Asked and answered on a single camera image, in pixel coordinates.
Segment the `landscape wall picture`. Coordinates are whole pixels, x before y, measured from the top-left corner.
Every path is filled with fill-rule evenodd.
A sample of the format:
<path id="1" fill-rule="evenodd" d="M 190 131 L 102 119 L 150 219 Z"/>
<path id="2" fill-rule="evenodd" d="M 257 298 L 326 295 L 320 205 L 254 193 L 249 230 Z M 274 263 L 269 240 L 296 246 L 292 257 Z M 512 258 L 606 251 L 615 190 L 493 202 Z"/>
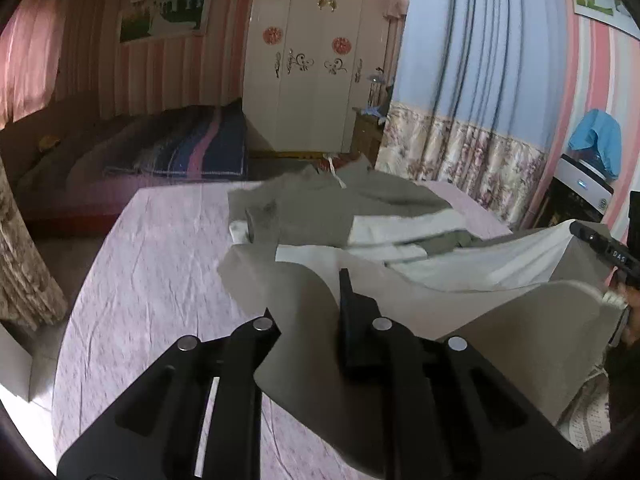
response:
<path id="1" fill-rule="evenodd" d="M 210 0 L 131 0 L 119 14 L 120 44 L 204 36 Z"/>

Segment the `wall calendar poster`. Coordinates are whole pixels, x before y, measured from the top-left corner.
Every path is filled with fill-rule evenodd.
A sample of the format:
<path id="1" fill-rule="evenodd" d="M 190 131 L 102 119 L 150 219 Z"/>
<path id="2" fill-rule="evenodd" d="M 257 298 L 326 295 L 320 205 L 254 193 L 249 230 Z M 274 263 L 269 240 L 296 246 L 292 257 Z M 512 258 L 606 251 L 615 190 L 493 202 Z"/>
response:
<path id="1" fill-rule="evenodd" d="M 616 28 L 636 39 L 640 38 L 639 27 L 623 0 L 573 0 L 573 4 L 577 15 Z"/>

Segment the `pink floral bed sheet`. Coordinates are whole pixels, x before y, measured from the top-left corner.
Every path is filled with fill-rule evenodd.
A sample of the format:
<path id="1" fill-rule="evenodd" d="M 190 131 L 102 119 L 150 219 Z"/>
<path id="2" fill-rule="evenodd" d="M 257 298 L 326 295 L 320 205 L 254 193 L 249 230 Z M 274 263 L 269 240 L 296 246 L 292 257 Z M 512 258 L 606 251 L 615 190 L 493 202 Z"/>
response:
<path id="1" fill-rule="evenodd" d="M 258 184 L 144 188 L 101 247 L 66 327 L 53 393 L 58 458 L 183 335 L 211 340 L 248 317 L 217 266 L 232 244 L 228 191 Z M 510 234 L 495 214 L 446 182 L 421 182 L 479 238 Z M 372 479 L 262 398 L 262 479 Z"/>

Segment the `pink window curtain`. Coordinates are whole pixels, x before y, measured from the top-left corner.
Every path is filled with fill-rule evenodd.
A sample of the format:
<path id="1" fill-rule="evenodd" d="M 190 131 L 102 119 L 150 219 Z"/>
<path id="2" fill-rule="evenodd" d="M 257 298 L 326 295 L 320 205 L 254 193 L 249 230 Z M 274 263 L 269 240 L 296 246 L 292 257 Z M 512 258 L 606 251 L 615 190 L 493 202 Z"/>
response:
<path id="1" fill-rule="evenodd" d="M 65 0 L 22 0 L 1 34 L 1 125 L 46 107 L 53 96 Z"/>

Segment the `blue cloth on dispenser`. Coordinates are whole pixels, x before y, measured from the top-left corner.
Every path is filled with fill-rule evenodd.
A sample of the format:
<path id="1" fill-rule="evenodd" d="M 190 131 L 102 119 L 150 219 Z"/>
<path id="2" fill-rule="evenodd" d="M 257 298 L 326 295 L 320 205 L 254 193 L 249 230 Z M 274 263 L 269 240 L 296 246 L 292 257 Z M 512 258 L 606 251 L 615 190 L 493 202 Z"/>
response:
<path id="1" fill-rule="evenodd" d="M 568 141 L 573 152 L 588 152 L 605 177 L 617 180 L 622 166 L 622 132 L 617 120 L 594 108 L 582 118 Z"/>

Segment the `white wardrobe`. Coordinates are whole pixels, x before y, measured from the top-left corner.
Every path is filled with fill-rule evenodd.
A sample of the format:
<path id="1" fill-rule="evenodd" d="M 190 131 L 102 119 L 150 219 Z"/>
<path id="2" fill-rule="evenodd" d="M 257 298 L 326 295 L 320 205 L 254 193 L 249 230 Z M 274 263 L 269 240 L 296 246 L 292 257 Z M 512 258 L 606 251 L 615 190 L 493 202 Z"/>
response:
<path id="1" fill-rule="evenodd" d="M 384 0 L 253 0 L 242 107 L 254 152 L 341 153 L 383 67 Z"/>

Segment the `striped blanket bed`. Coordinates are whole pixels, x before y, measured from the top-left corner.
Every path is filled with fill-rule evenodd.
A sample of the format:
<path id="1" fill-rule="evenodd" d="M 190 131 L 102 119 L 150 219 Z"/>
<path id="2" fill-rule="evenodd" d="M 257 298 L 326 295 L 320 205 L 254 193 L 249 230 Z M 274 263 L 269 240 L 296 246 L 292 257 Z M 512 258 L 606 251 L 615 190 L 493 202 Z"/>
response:
<path id="1" fill-rule="evenodd" d="M 114 204 L 147 186 L 243 181 L 248 170 L 242 101 L 120 115 L 69 134 L 13 185 L 27 208 Z"/>

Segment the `white water dispenser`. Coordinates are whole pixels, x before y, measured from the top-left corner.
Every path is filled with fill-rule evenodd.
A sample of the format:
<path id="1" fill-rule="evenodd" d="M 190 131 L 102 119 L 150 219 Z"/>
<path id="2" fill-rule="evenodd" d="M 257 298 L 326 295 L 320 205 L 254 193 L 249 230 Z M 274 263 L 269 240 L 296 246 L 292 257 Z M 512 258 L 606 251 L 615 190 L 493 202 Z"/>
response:
<path id="1" fill-rule="evenodd" d="M 601 222 L 614 190 L 602 174 L 583 160 L 563 154 L 533 222 L 548 228 L 566 220 Z"/>

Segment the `blue floral curtain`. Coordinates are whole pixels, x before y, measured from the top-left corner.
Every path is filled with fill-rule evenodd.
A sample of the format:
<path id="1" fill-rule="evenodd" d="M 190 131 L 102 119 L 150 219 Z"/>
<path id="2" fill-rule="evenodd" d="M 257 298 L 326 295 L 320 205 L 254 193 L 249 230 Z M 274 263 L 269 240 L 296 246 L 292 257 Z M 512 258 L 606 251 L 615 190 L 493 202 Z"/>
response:
<path id="1" fill-rule="evenodd" d="M 560 116 L 565 0 L 409 0 L 378 170 L 445 181 L 509 228 Z"/>

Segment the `olive and white jacket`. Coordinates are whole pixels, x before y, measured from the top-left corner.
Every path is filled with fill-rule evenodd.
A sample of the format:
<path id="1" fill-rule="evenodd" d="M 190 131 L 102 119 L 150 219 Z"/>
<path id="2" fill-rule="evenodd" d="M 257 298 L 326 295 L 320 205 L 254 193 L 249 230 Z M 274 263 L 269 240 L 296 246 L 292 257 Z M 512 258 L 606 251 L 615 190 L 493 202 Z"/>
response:
<path id="1" fill-rule="evenodd" d="M 338 370 L 341 270 L 416 336 L 460 333 L 550 420 L 625 316 L 572 222 L 479 240 L 429 188 L 361 159 L 236 188 L 228 204 L 222 284 L 243 311 L 269 311 L 281 333 L 256 382 L 368 474 L 382 471 L 382 437 L 372 396 Z"/>

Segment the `wooden side cabinet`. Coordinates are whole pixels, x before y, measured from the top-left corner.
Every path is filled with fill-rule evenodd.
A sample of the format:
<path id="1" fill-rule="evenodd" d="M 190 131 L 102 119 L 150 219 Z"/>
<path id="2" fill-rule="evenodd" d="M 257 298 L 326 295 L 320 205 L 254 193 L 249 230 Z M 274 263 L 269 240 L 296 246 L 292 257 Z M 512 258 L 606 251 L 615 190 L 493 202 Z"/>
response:
<path id="1" fill-rule="evenodd" d="M 355 123 L 352 130 L 352 144 L 349 153 L 363 155 L 374 167 L 378 151 L 383 141 L 385 117 L 366 114 L 361 108 L 354 107 Z"/>

